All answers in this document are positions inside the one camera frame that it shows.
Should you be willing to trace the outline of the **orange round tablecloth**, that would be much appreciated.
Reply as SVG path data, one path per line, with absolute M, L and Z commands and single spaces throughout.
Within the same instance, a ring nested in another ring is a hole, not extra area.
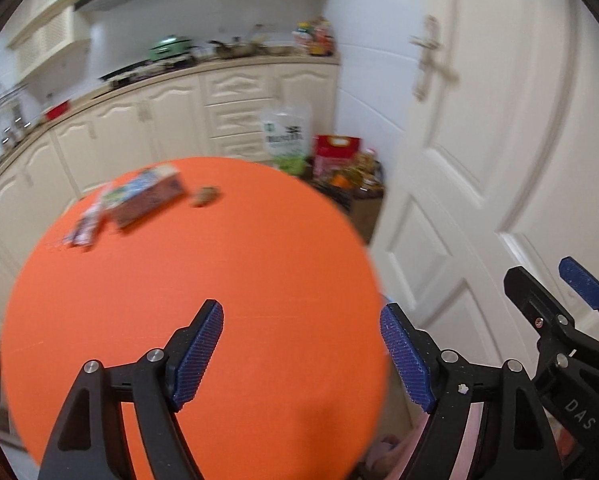
M 62 240 L 87 203 L 48 229 L 13 287 L 0 337 L 10 412 L 35 460 L 85 362 L 161 347 L 215 299 L 225 325 L 178 415 L 208 479 L 343 479 L 370 443 L 387 381 L 382 307 L 367 249 L 330 200 L 270 167 L 177 162 L 181 198 L 91 249 Z

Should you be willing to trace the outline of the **condiment bottles group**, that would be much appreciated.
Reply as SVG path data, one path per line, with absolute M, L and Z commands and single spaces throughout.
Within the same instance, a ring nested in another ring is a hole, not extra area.
M 332 25 L 324 16 L 318 16 L 308 22 L 299 22 L 292 36 L 296 47 L 308 55 L 319 58 L 335 55 Z

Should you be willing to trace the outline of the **lower kitchen cabinets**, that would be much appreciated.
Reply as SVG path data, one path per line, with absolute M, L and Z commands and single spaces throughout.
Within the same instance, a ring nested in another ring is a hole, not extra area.
M 0 270 L 14 278 L 72 205 L 126 172 L 220 156 L 269 162 L 260 113 L 308 102 L 313 130 L 333 128 L 339 62 L 259 60 L 187 70 L 102 94 L 39 128 L 0 164 Z

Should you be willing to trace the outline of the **cardboard box with groceries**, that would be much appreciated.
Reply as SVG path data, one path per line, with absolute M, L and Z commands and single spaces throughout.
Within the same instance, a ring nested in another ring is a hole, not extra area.
M 341 209 L 369 245 L 386 191 L 383 166 L 375 151 L 363 148 L 350 159 L 317 156 L 310 184 Z

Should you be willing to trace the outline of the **brown paper ball far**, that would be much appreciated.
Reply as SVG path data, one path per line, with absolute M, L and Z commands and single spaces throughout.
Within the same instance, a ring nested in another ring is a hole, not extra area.
M 222 192 L 217 186 L 202 186 L 191 195 L 191 205 L 196 208 L 206 207 L 216 202 Z

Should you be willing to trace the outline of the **rice bag white green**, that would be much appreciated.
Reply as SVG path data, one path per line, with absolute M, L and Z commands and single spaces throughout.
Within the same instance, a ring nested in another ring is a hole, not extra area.
M 313 141 L 313 110 L 306 100 L 274 101 L 260 112 L 264 144 L 274 166 L 301 177 Z

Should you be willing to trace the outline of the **gas stove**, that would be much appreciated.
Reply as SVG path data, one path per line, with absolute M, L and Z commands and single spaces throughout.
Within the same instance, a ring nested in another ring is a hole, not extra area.
M 130 64 L 119 70 L 113 70 L 113 72 L 101 76 L 100 80 L 110 89 L 115 90 L 129 84 L 134 84 L 135 82 L 176 72 L 176 70 L 194 67 L 196 64 L 198 64 L 198 61 L 196 61 L 193 55 L 181 55 L 176 56 L 176 58 L 165 58 L 165 60 L 161 61 L 144 60 Z

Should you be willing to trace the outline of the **milk carton box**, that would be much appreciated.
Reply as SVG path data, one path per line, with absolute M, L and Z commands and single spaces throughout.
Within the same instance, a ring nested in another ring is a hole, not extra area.
M 107 192 L 102 205 L 117 228 L 126 229 L 184 193 L 180 171 L 163 164 L 144 169 L 132 180 Z

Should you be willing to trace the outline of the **white door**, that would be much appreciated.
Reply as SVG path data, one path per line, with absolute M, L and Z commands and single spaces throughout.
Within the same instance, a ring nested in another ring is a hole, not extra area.
M 599 278 L 599 23 L 583 0 L 423 0 L 441 25 L 435 75 L 415 98 L 371 255 L 383 292 L 437 344 L 527 368 L 536 332 L 505 296 L 523 266 L 599 337 L 559 277 L 571 256 Z

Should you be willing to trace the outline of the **hanging utensil rack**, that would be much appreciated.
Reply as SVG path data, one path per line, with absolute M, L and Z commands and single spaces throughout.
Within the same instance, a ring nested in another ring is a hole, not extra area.
M 0 92 L 0 124 L 4 126 L 0 142 L 4 148 L 15 148 L 30 132 L 30 121 L 26 119 L 23 98 L 27 84 L 20 82 Z

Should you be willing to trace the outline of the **red basin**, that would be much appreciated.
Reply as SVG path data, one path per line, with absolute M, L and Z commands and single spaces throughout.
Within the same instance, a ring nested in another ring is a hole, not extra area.
M 52 122 L 64 115 L 71 108 L 71 101 L 65 100 L 57 105 L 50 106 L 45 110 L 44 116 L 47 122 Z

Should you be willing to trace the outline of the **wok pan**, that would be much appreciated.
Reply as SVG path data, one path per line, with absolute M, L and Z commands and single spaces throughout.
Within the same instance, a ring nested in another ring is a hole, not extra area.
M 252 56 L 266 53 L 264 25 L 255 24 L 244 36 L 233 36 L 228 42 L 210 40 L 208 43 L 214 49 L 214 55 L 221 60 L 234 60 L 235 58 L 252 58 Z

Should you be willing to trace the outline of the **clear bubble wrap piece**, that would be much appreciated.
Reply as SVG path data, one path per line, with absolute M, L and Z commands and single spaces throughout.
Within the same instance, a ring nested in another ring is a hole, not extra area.
M 106 195 L 111 191 L 112 185 L 110 184 L 102 188 L 91 206 L 80 217 L 73 237 L 74 245 L 78 247 L 90 247 L 94 244 L 94 237 L 102 221 L 104 209 L 106 209 L 106 205 L 104 205 Z

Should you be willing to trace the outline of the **small white yellow wrapper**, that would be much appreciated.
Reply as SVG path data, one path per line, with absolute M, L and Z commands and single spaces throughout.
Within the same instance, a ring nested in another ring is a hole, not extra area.
M 85 233 L 86 230 L 82 226 L 78 226 L 62 238 L 62 244 L 66 246 L 86 246 Z

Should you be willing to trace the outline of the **green electric pot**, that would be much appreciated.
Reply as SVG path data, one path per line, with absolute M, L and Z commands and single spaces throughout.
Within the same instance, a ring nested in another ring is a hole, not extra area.
M 149 58 L 152 62 L 176 58 L 176 56 L 189 54 L 193 46 L 193 41 L 189 37 L 168 36 L 150 47 Z

